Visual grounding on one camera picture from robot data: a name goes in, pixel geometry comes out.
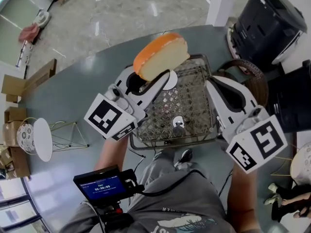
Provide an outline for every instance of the person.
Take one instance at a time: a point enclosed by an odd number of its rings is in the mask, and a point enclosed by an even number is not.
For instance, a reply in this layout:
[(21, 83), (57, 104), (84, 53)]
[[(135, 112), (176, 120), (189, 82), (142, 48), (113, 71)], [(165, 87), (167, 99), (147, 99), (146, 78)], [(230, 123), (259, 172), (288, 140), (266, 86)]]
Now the person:
[(299, 212), (293, 215), (294, 218), (311, 218), (311, 185), (296, 185), (293, 189), (286, 189), (272, 183), (268, 186), (268, 189), (274, 193), (272, 198), (265, 201), (265, 205), (272, 204), (272, 220), (280, 222), (283, 216), (296, 211)]
[[(107, 139), (94, 170), (118, 165), (122, 170), (128, 137), (118, 142)], [(191, 151), (179, 161), (182, 168), (174, 166), (175, 150), (166, 149), (155, 155), (146, 167), (139, 184), (144, 192), (163, 190), (184, 177), (198, 164), (190, 162)], [(114, 232), (129, 233), (260, 233), (255, 215), (257, 200), (257, 174), (245, 174), (236, 164), (228, 194), (227, 215), (216, 189), (199, 173), (190, 174), (172, 191), (159, 197), (136, 194), (127, 213), (134, 220), (130, 226)], [(99, 221), (86, 204), (80, 205), (76, 214), (60, 233), (101, 233)]]

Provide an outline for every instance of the red cloth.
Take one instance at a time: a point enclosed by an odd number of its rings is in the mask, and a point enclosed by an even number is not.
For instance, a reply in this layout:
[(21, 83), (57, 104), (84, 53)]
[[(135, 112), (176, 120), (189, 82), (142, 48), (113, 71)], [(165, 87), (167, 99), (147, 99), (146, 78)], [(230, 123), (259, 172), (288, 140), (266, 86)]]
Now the red cloth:
[(23, 28), (23, 30), (20, 32), (18, 40), (23, 42), (23, 41), (28, 41), (32, 42), (35, 37), (38, 35), (40, 28), (36, 23), (29, 27)]

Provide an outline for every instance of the t-shirt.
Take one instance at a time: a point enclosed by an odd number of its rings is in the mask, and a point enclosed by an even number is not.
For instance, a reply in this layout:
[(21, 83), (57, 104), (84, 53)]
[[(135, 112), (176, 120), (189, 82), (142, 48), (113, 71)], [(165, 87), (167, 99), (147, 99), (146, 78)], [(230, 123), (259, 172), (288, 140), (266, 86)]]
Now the t-shirt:
[[(144, 192), (163, 190), (187, 174), (176, 171), (161, 176), (145, 187)], [(223, 205), (214, 186), (198, 173), (190, 174), (172, 191), (158, 196), (135, 195), (127, 213), (133, 219), (129, 227), (116, 233), (234, 233), (226, 221)], [(100, 225), (94, 225), (96, 215), (83, 204), (61, 233), (101, 233)], [(260, 233), (260, 230), (247, 233)]]

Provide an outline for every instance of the marble floor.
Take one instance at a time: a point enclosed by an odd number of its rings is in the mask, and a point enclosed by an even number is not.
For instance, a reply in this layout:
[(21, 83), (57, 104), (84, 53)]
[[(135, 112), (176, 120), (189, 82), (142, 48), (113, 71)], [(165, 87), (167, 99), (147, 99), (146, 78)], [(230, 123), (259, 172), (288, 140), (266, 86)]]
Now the marble floor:
[[(236, 0), (238, 17), (247, 0)], [(66, 0), (51, 6), (52, 18), (34, 45), (27, 77), (52, 58), (57, 72), (81, 58), (151, 33), (204, 25), (209, 0)]]

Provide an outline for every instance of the monitor screen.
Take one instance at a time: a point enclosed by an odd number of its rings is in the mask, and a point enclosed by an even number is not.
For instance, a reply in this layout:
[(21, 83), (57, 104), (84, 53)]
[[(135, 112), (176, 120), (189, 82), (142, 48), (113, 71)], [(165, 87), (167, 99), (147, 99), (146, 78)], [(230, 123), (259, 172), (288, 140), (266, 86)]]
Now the monitor screen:
[(80, 184), (80, 187), (91, 200), (99, 200), (126, 192), (118, 176), (113, 176), (86, 184)]

